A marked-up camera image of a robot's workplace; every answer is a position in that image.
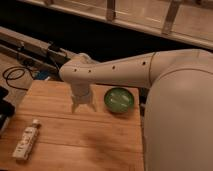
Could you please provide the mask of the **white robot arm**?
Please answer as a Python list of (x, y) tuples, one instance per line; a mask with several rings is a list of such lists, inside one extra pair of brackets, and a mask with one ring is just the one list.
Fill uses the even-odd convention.
[(213, 53), (151, 52), (96, 62), (79, 53), (62, 65), (76, 106), (92, 101), (90, 85), (147, 88), (146, 171), (213, 171)]

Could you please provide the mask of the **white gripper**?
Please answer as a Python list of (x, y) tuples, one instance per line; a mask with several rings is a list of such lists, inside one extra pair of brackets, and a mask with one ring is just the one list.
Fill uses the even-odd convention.
[(75, 113), (78, 108), (78, 104), (89, 104), (90, 107), (97, 112), (96, 104), (92, 102), (92, 90), (89, 84), (71, 84), (72, 91), (72, 100), (73, 104), (71, 105), (72, 113)]

